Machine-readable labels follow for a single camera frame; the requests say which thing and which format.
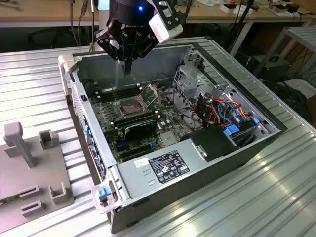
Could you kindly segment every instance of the blue connector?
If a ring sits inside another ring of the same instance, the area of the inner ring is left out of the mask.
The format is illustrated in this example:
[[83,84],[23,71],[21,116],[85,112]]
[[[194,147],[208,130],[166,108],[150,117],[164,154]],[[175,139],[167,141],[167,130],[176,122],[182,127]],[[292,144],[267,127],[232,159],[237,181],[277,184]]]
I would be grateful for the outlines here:
[[155,146],[156,146],[156,141],[150,142],[150,147],[151,147],[151,148],[154,148]]
[[231,136],[233,135],[234,133],[237,133],[239,132],[240,129],[236,126],[236,125],[231,125],[231,126],[228,126],[226,127],[225,129],[225,132],[227,133],[227,135]]
[[252,121],[257,125],[258,123],[260,123],[260,120],[258,120],[257,117],[253,117]]
[[99,189],[98,191],[100,201],[106,200],[106,197],[111,194],[111,189],[109,187]]
[[83,131],[85,135],[87,135],[88,130],[89,130],[89,127],[88,127],[88,125],[86,125],[86,126],[84,127],[84,131]]

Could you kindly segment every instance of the power cord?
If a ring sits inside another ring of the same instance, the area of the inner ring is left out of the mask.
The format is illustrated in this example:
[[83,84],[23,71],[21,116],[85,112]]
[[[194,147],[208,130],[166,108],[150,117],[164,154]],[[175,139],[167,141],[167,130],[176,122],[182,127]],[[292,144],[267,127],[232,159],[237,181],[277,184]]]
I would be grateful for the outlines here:
[[191,5],[192,5],[192,0],[189,0],[189,1],[188,1],[188,4],[187,4],[187,8],[186,8],[186,13],[185,13],[186,18],[187,18],[188,15],[189,15]]
[[92,12],[92,29],[91,29],[91,47],[89,52],[93,51],[93,44],[94,44],[94,5],[93,0],[91,0],[91,12]]
[[75,31],[74,31],[74,23],[73,23],[73,4],[74,4],[74,0],[69,0],[69,4],[70,4],[70,26],[71,26],[71,31],[73,32],[73,35],[74,35],[74,39],[76,41],[76,45],[79,46],[78,44],[78,41],[77,41],[77,38],[76,38],[76,34],[75,34]]
[[79,40],[79,45],[81,46],[81,38],[80,38],[80,24],[81,24],[81,20],[83,18],[83,16],[86,14],[87,12],[87,8],[88,8],[88,0],[83,0],[83,4],[81,7],[81,15],[79,17],[79,21],[78,21],[78,40]]

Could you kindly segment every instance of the blue latch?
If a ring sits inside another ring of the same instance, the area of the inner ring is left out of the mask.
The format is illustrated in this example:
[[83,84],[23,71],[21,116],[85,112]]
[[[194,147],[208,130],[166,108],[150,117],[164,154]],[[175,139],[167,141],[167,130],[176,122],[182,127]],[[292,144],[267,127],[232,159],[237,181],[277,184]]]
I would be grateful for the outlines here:
[[240,131],[240,129],[239,129],[236,125],[228,126],[228,127],[226,127],[226,129],[225,129],[225,132],[226,132],[229,136],[231,136],[231,135],[233,135],[234,133],[237,133],[237,132],[239,132],[239,131]]
[[99,199],[100,199],[100,201],[105,200],[106,197],[111,194],[110,187],[105,187],[105,188],[99,189],[98,191],[99,191]]
[[258,123],[260,123],[260,120],[258,120],[258,118],[253,117],[252,121],[257,125]]

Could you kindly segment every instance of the motherboard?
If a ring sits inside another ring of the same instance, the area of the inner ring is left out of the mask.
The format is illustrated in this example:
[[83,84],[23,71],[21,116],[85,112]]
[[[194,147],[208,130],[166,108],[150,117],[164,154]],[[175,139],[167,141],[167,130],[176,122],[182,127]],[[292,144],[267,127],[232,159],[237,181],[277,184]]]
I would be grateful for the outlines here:
[[192,132],[175,110],[169,87],[159,83],[96,92],[90,102],[118,162],[170,146]]

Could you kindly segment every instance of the white plastic part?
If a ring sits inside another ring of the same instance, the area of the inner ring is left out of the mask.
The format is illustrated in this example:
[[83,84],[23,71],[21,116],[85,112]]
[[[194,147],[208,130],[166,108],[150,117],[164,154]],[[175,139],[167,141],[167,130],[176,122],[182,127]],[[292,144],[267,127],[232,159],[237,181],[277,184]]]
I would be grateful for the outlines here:
[[108,213],[108,212],[114,210],[115,208],[122,206],[121,200],[117,200],[116,202],[112,203],[111,205],[107,205],[107,206],[101,205],[101,202],[99,199],[99,190],[103,189],[105,187],[108,187],[109,189],[111,189],[110,185],[109,185],[109,180],[104,180],[101,184],[98,184],[91,189],[91,195],[92,195],[92,199],[94,202],[94,206],[97,209],[97,211],[101,214]]
[[170,39],[175,38],[177,35],[183,32],[183,28],[181,24],[174,27],[171,30],[168,30],[166,26],[164,25],[159,14],[156,14],[155,16],[153,16],[152,19],[150,19],[149,26],[153,30],[159,43],[167,42]]

